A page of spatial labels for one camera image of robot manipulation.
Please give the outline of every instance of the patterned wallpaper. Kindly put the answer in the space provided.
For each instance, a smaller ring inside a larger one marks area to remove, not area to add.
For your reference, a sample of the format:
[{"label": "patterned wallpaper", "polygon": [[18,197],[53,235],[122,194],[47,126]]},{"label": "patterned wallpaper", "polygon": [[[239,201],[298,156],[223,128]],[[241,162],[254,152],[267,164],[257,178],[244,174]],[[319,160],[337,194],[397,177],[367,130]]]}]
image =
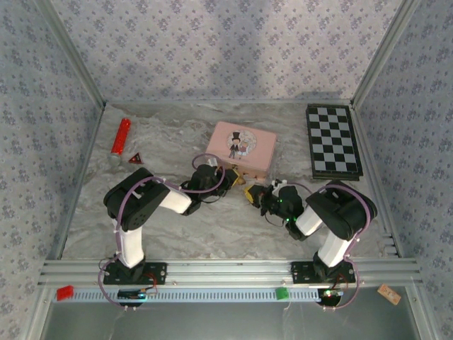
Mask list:
[{"label": "patterned wallpaper", "polygon": [[453,4],[422,0],[360,112],[406,256],[453,339]]},{"label": "patterned wallpaper", "polygon": [[351,98],[401,0],[53,0],[107,101]]},{"label": "patterned wallpaper", "polygon": [[97,110],[34,3],[0,1],[0,339],[18,339]]}]

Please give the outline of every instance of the red triangle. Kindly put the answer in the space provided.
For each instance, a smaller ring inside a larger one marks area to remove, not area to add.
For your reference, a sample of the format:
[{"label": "red triangle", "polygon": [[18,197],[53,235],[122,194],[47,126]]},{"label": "red triangle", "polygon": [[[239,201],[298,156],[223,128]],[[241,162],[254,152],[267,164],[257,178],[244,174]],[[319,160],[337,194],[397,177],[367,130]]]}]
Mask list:
[{"label": "red triangle", "polygon": [[129,160],[129,163],[133,163],[133,164],[143,164],[142,162],[142,158],[140,157],[140,153],[136,153],[133,158],[131,158]]}]

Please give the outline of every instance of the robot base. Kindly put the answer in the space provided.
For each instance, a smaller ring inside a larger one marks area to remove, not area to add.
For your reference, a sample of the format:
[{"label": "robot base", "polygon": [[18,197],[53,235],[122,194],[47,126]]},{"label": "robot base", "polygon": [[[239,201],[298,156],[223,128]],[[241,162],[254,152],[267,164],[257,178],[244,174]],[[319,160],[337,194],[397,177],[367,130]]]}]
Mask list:
[{"label": "robot base", "polygon": [[128,268],[117,260],[105,269],[104,285],[164,285],[167,275],[167,263],[141,261],[134,268]]},{"label": "robot base", "polygon": [[343,275],[348,283],[355,283],[354,269],[351,263],[341,261],[335,270],[327,276],[320,276],[313,261],[296,261],[291,263],[292,282],[298,283],[336,283],[338,275]]}]

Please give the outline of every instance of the chessboard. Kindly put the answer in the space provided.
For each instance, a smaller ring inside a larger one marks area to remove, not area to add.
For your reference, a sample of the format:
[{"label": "chessboard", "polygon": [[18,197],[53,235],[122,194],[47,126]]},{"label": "chessboard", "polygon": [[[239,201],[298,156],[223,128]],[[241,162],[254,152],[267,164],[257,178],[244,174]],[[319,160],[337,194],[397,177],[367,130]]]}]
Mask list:
[{"label": "chessboard", "polygon": [[311,104],[306,121],[313,178],[359,181],[363,171],[349,108]]}]

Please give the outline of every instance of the marble surface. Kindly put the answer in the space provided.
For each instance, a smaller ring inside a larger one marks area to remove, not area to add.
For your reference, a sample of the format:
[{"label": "marble surface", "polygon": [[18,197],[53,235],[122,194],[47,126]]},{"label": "marble surface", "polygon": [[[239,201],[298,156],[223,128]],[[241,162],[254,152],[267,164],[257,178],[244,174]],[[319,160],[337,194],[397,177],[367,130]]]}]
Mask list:
[{"label": "marble surface", "polygon": [[[205,151],[215,124],[222,120],[277,133],[269,179],[298,181],[312,191],[327,181],[313,180],[306,105],[281,104],[127,104],[108,105],[84,177],[69,229],[64,259],[102,259],[115,252],[113,225],[103,197],[139,166],[127,163],[140,152],[144,166],[157,176],[182,183],[193,173],[192,158]],[[108,161],[120,120],[132,127],[122,163]],[[346,182],[369,195],[367,181]],[[323,244],[324,227],[304,242],[291,238],[284,227],[267,223],[248,203],[244,186],[234,187],[215,204],[202,205],[191,216],[159,208],[144,226],[143,247],[148,259],[295,259],[311,258]],[[300,190],[303,198],[307,192]],[[281,224],[275,216],[270,221]],[[353,256],[378,257],[383,244],[379,218],[373,221]]]}]

